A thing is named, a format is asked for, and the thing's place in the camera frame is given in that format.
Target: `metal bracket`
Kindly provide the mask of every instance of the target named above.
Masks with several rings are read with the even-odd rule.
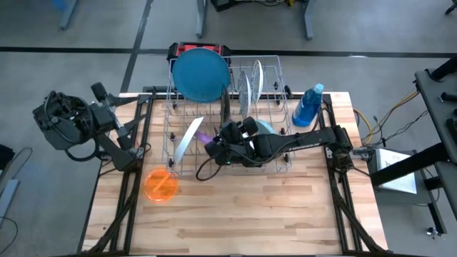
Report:
[[[332,159],[333,152],[328,147],[325,147],[325,149],[326,149],[327,158]],[[370,154],[368,153],[369,151],[371,151],[371,150],[368,150],[366,147],[354,148],[349,153],[349,156],[351,157],[351,159],[365,160],[365,159],[370,158]]]

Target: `black floor stripe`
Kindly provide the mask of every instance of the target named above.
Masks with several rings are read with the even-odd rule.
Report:
[[[146,21],[141,24],[143,31],[137,35],[142,38]],[[140,47],[141,40],[135,40],[133,49],[125,48],[59,48],[59,47],[14,47],[0,46],[0,52],[27,53],[72,53],[72,54],[132,54],[135,46]],[[167,54],[168,49],[140,49],[136,54]],[[367,51],[285,51],[285,50],[245,50],[233,49],[233,55],[278,55],[278,56],[323,56],[323,57],[369,57],[369,58],[451,58],[457,53],[413,53],[413,52],[367,52]]]
[[[134,72],[136,57],[138,57],[141,42],[143,41],[144,29],[146,28],[146,24],[148,22],[148,16],[151,10],[152,1],[153,0],[147,0],[146,5],[144,7],[140,26],[138,28],[138,32],[136,33],[133,52],[130,55],[129,64],[127,64],[126,73],[124,74],[124,80],[122,81],[121,93],[125,93],[129,90],[131,75]]]
[[[55,54],[131,54],[133,52],[133,49],[0,46],[0,52],[55,53]]]
[[[277,56],[325,56],[325,57],[372,57],[372,58],[451,58],[456,53],[408,53],[367,51],[284,51],[284,50],[231,50],[232,55]]]

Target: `blue spray bottle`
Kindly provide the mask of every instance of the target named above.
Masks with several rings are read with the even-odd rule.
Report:
[[[295,126],[309,126],[318,113],[322,104],[323,84],[316,84],[308,89],[301,97],[297,108],[293,112],[292,121]]]

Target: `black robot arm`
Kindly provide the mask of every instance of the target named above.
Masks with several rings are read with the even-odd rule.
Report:
[[[270,133],[243,137],[243,133],[253,135],[257,130],[251,117],[243,123],[229,121],[222,126],[219,135],[205,145],[206,152],[220,166],[240,163],[245,167],[260,167],[283,153],[326,146],[336,170],[347,171],[353,165],[349,156],[353,147],[346,130],[340,126],[290,136]]]
[[[113,165],[119,171],[127,171],[136,166],[144,149],[134,148],[130,131],[144,116],[126,124],[121,124],[112,107],[121,106],[141,97],[119,98],[108,94],[98,82],[91,86],[94,96],[101,104],[88,105],[85,100],[76,96],[67,96],[52,91],[42,105],[33,111],[45,139],[56,149],[65,150],[74,161],[88,161],[94,157],[101,158],[100,147],[111,156]],[[106,135],[115,130],[120,148]],[[83,158],[73,156],[69,149],[75,145],[95,141],[94,152]]]

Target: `orange bowl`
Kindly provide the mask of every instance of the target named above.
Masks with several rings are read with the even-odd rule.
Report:
[[[144,193],[154,203],[164,203],[176,194],[178,181],[165,166],[154,168],[144,182]]]

